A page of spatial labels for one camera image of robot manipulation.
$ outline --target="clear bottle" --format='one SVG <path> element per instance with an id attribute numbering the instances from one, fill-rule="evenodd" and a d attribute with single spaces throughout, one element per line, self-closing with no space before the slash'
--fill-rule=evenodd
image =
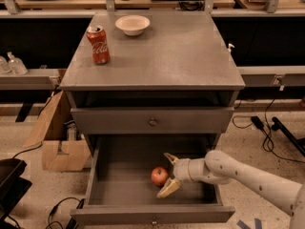
<path id="1" fill-rule="evenodd" d="M 10 66 L 8 64 L 7 59 L 5 59 L 3 56 L 0 56 L 0 73 L 9 73 L 10 72 Z"/>
<path id="2" fill-rule="evenodd" d="M 11 52 L 8 52 L 8 57 L 10 59 L 9 66 L 10 69 L 15 74 L 25 74 L 28 72 L 26 66 L 22 62 L 22 60 L 18 57 L 15 57 Z"/>

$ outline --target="cardboard box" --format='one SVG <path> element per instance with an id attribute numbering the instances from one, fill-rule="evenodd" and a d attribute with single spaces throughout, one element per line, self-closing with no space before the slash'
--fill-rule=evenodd
<path id="1" fill-rule="evenodd" d="M 28 149 L 42 143 L 42 167 L 45 170 L 82 170 L 90 150 L 85 140 L 66 141 L 64 123 L 72 118 L 65 93 L 55 94 L 47 103 L 23 147 Z"/>

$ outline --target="concrete floor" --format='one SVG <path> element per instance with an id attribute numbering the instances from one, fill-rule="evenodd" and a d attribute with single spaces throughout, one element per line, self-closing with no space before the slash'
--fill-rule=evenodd
<path id="1" fill-rule="evenodd" d="M 278 117 L 282 123 L 295 135 L 296 138 L 305 137 L 305 109 L 298 106 L 299 100 L 276 101 L 267 112 L 267 118 L 272 123 L 273 116 Z M 251 123 L 250 116 L 258 115 L 264 120 L 264 111 L 271 101 L 243 102 L 236 109 L 235 123 L 245 126 Z M 9 158 L 22 151 L 22 144 L 31 132 L 37 116 L 29 115 L 25 122 L 15 123 L 15 116 L 2 115 L 0 108 L 0 158 Z M 239 129 L 233 123 L 219 140 L 217 149 L 223 150 L 235 159 L 252 165 L 256 168 L 268 171 L 275 175 L 290 180 L 305 182 L 305 163 L 296 163 L 278 159 L 261 148 L 264 135 L 254 125 Z M 280 156 L 299 159 L 305 162 L 305 158 L 296 150 L 295 146 L 280 131 L 273 132 L 275 151 Z M 49 172 L 42 170 L 41 149 L 24 153 L 19 158 L 28 164 L 25 179 L 32 182 L 32 186 L 15 206 L 10 214 L 22 228 L 43 229 L 48 223 L 48 215 L 52 207 L 66 197 L 84 198 L 89 179 L 89 169 L 82 172 Z M 154 228 L 174 229 L 235 229 L 241 220 L 254 229 L 254 219 L 262 221 L 263 229 L 289 228 L 290 218 L 285 213 L 274 207 L 270 202 L 261 198 L 247 187 L 237 181 L 220 186 L 220 193 L 224 205 L 234 206 L 235 213 L 226 223 L 202 223 L 202 224 L 166 224 L 156 225 Z M 52 220 L 60 221 L 64 228 L 70 219 L 70 209 L 75 208 L 77 201 L 67 200 L 63 202 Z M 147 229 L 151 225 L 119 225 L 119 226 L 87 226 L 86 229 Z"/>

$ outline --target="power adapter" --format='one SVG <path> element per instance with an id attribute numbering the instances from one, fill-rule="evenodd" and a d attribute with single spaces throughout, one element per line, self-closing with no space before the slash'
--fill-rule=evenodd
<path id="1" fill-rule="evenodd" d="M 251 117 L 251 121 L 253 122 L 253 124 L 255 125 L 255 127 L 259 130 L 263 130 L 264 129 L 264 123 L 261 122 L 260 118 L 258 116 L 252 116 Z"/>

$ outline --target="can lid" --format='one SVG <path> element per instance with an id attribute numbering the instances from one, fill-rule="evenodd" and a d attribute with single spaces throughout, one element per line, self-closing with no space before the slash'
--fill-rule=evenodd
<path id="1" fill-rule="evenodd" d="M 104 28 L 100 25 L 91 26 L 91 27 L 87 28 L 87 32 L 90 32 L 90 33 L 101 32 L 103 30 L 104 30 Z"/>

